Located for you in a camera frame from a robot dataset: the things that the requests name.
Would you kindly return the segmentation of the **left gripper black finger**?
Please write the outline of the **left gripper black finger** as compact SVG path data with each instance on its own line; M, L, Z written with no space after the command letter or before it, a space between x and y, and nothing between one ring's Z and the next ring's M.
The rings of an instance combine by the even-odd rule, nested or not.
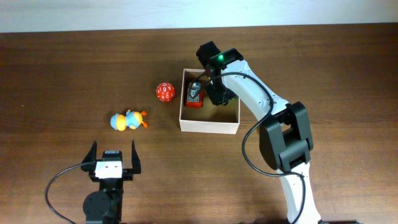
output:
M96 162L96 152L97 152L97 142L94 141L91 149L85 156L85 158L82 160L82 163L84 164L94 164Z
M131 163L133 170L141 170L141 160L137 154L134 140L132 140L131 144Z

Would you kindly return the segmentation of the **red toy fire truck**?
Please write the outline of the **red toy fire truck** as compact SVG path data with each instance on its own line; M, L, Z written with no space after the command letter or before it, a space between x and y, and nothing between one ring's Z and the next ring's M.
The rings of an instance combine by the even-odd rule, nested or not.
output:
M200 82L189 83L185 106L188 108L201 108L203 106L203 91Z

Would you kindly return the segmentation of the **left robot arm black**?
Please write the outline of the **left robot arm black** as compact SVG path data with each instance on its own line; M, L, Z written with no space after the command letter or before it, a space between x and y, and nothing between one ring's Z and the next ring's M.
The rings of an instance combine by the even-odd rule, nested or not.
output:
M92 182L99 183L99 190L90 193L83 202L86 223L117 224L121 222L123 207L123 184L132 181L141 173L141 161L135 144L131 144L131 168L123 167L121 151L104 151L96 158L97 143L82 160L82 171L87 172Z

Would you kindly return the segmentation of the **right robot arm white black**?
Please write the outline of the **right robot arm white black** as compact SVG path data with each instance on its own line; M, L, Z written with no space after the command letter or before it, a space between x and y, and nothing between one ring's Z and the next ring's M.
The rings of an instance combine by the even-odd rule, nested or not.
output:
M271 173L252 166L256 172L280 179L287 203L289 223L321 223L310 185L310 152L313 138L308 111L301 102L289 103L274 93L251 70L236 50L222 52L214 42L207 42L196 52L208 77L203 85L214 105L222 104L224 92L231 91L250 109L257 123L246 133L245 144L259 131L259 150Z

